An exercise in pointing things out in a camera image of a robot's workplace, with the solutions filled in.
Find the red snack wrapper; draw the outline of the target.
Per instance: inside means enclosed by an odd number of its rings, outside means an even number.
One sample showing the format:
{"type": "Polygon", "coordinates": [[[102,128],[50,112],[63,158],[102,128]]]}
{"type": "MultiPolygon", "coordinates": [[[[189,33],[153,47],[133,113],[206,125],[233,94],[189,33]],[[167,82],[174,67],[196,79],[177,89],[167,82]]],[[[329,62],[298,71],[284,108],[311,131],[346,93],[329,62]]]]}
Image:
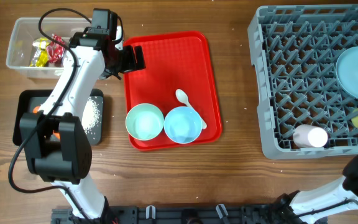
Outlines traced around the red snack wrapper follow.
{"type": "Polygon", "coordinates": [[[48,63],[59,63],[65,53],[65,48],[55,42],[51,42],[46,47],[48,63]]]}

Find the white rice pile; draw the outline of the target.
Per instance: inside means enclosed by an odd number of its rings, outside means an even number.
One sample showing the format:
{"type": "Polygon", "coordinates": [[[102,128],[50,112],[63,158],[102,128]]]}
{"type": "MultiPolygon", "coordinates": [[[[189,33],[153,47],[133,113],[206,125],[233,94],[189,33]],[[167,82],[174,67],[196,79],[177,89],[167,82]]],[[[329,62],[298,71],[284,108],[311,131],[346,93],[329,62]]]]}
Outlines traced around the white rice pile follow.
{"type": "Polygon", "coordinates": [[[102,96],[90,96],[86,103],[81,123],[90,144],[98,144],[101,140],[103,120],[102,96]]]}

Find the pink plastic cup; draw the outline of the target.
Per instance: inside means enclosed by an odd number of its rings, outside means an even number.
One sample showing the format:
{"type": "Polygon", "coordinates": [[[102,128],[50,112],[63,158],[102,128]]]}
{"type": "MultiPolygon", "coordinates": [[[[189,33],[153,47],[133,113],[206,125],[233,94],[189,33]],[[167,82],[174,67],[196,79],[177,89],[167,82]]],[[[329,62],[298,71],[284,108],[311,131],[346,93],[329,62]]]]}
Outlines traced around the pink plastic cup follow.
{"type": "Polygon", "coordinates": [[[295,128],[293,141],[298,147],[323,147],[328,141],[328,133],[323,128],[302,124],[295,128]]]}

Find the white napkin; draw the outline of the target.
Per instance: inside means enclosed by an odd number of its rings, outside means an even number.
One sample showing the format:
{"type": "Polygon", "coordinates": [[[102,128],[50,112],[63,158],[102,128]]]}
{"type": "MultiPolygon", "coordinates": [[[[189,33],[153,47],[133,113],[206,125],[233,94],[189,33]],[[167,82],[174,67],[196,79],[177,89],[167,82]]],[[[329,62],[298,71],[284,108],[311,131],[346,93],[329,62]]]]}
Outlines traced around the white napkin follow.
{"type": "Polygon", "coordinates": [[[55,66],[54,75],[60,77],[62,75],[63,71],[64,71],[63,64],[62,63],[58,64],[58,65],[55,66]]]}

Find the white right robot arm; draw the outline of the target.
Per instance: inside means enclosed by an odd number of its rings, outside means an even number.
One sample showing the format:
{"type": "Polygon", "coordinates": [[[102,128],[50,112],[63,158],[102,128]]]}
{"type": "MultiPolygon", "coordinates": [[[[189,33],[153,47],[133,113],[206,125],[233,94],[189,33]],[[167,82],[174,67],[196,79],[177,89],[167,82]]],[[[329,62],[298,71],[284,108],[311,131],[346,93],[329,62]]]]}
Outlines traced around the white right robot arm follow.
{"type": "Polygon", "coordinates": [[[296,191],[277,212],[287,223],[316,223],[322,218],[358,210],[358,155],[344,168],[342,177],[314,190],[296,191]]]}

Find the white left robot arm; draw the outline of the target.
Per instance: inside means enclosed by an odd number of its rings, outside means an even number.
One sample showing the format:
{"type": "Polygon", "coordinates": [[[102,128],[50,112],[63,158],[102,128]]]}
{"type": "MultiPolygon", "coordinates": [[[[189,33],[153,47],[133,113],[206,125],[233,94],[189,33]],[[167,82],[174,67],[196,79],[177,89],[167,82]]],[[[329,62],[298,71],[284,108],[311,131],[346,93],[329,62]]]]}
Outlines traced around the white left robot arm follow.
{"type": "Polygon", "coordinates": [[[16,191],[30,192],[13,179],[16,160],[24,152],[29,172],[64,194],[73,209],[73,222],[118,223],[90,176],[92,150],[81,118],[98,79],[142,70],[145,62],[141,47],[123,44],[124,28],[115,12],[94,9],[89,22],[62,45],[68,57],[50,96],[37,113],[22,115],[22,142],[9,166],[8,180],[16,191]]]}

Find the mint green bowl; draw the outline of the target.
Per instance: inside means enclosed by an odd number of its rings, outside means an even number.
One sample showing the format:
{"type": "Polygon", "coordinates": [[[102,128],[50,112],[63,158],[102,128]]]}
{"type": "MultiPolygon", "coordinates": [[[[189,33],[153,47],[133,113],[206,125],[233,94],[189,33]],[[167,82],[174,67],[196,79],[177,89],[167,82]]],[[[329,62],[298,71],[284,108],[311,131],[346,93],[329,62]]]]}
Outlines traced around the mint green bowl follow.
{"type": "Polygon", "coordinates": [[[163,113],[158,107],[149,103],[134,106],[126,116],[127,132],[140,141],[156,138],[162,132],[163,125],[163,113]]]}

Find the orange carrot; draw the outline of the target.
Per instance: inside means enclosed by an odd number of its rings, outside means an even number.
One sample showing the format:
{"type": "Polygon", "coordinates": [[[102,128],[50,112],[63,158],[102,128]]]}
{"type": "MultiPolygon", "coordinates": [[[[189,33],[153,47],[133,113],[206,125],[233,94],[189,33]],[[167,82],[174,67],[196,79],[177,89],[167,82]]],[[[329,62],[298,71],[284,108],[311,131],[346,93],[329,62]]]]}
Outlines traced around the orange carrot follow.
{"type": "MultiPolygon", "coordinates": [[[[40,105],[36,106],[36,107],[32,110],[32,112],[33,112],[34,114],[36,114],[36,113],[39,111],[39,108],[40,108],[40,105]]],[[[60,140],[60,134],[59,134],[59,132],[53,131],[53,135],[54,135],[58,140],[60,140]]]]}

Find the white plastic spoon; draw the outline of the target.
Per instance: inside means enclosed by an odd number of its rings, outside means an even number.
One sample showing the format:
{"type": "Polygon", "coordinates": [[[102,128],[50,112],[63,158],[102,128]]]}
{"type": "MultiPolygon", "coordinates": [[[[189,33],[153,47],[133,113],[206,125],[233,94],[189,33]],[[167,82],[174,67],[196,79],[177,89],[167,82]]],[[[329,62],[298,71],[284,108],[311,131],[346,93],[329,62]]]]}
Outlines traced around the white plastic spoon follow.
{"type": "MultiPolygon", "coordinates": [[[[183,103],[187,107],[195,110],[189,102],[188,95],[183,90],[176,89],[175,96],[180,103],[183,103]]],[[[202,121],[202,129],[206,129],[208,127],[206,122],[202,118],[201,118],[201,121],[202,121]]]]}

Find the light blue bowl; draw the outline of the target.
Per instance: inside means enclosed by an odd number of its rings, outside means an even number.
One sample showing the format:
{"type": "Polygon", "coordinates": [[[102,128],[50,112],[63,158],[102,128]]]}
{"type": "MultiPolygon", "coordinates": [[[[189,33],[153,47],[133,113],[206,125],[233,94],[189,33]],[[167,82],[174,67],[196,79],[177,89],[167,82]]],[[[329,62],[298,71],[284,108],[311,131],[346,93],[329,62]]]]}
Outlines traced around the light blue bowl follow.
{"type": "Polygon", "coordinates": [[[187,106],[176,107],[165,117],[165,134],[175,143],[189,144],[200,136],[202,130],[201,116],[187,106]]]}

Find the yellow foil wrapper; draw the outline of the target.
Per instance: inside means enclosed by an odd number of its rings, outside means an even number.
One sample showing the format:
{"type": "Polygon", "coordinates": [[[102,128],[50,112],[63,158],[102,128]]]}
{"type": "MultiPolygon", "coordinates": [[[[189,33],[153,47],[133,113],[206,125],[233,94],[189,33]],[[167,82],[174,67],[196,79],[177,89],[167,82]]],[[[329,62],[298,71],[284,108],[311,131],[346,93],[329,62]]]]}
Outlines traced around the yellow foil wrapper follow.
{"type": "Polygon", "coordinates": [[[44,67],[48,63],[48,53],[46,48],[50,41],[41,37],[33,41],[32,46],[35,48],[34,56],[30,61],[30,67],[44,67]]]}

